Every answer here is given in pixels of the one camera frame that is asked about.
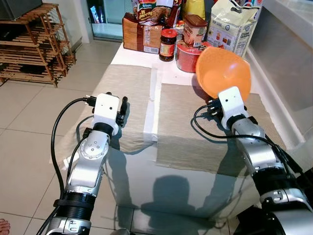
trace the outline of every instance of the red lid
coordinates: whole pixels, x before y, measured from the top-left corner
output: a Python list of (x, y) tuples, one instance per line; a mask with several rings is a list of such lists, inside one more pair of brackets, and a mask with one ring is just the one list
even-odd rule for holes
[(177, 36), (177, 32), (176, 32), (176, 30), (174, 30), (172, 28), (166, 28), (166, 29), (161, 31), (161, 36), (167, 37), (167, 38), (174, 38)]
[(212, 45), (208, 42), (201, 43), (200, 47), (189, 47), (183, 40), (177, 42), (177, 48), (179, 50), (182, 50), (183, 52), (186, 52), (188, 54), (193, 54), (193, 55), (200, 55), (204, 49), (206, 49), (207, 47), (211, 47), (211, 46)]
[(196, 28), (207, 26), (207, 22), (198, 15), (187, 15), (185, 17), (185, 21), (188, 22), (192, 27)]

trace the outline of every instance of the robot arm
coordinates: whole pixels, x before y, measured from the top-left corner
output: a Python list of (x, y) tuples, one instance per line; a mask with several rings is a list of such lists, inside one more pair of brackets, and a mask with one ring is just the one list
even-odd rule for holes
[(127, 110), (127, 98), (123, 98), (120, 112), (119, 98), (108, 94), (88, 97), (94, 107), (92, 130), (80, 142), (79, 159), (67, 180), (64, 197), (56, 200), (59, 207), (56, 216), (49, 223), (46, 235), (88, 235), (90, 217), (99, 192), (103, 164), (109, 153), (109, 143), (123, 125)]
[[(266, 138), (263, 128), (249, 118), (237, 87), (218, 95), (223, 110), (222, 125), (234, 135)], [(255, 138), (237, 138), (237, 146), (260, 194), (271, 233), (309, 235), (313, 229), (313, 210), (295, 177), (268, 143)]]

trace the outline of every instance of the orange bowl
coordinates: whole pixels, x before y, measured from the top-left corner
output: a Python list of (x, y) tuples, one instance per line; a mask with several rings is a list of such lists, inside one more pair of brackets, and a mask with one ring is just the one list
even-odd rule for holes
[(219, 92), (233, 86), (239, 88), (243, 101), (249, 96), (250, 65), (231, 51), (208, 47), (198, 58), (196, 74), (201, 88), (214, 99)]

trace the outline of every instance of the brown sauce jar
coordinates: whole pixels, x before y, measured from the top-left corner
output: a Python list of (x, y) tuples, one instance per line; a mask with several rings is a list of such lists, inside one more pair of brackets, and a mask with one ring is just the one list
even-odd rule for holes
[(174, 29), (167, 28), (161, 31), (160, 60), (168, 62), (174, 59), (176, 36), (177, 32)]

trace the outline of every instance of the glass door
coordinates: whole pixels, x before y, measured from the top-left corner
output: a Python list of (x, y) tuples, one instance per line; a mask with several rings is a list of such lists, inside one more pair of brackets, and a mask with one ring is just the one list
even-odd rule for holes
[(131, 0), (87, 0), (95, 38), (122, 40), (122, 19), (132, 12)]

